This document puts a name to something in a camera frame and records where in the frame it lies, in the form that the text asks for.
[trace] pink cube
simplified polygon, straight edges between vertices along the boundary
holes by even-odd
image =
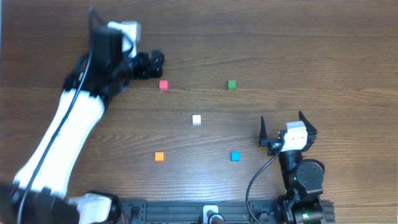
[[[167,82],[167,80],[160,80],[159,81],[159,88],[162,91],[169,90],[169,83]]]

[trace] cube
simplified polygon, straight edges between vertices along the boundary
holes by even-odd
[[[240,152],[231,152],[231,161],[239,162],[241,160],[241,153]]]
[[[155,152],[155,161],[163,162],[164,161],[164,152]]]
[[[192,124],[193,125],[201,125],[200,115],[192,115]]]
[[[159,81],[159,89],[162,91],[169,90],[169,83],[167,80],[160,80]]]
[[[228,80],[228,90],[236,90],[236,80]]]

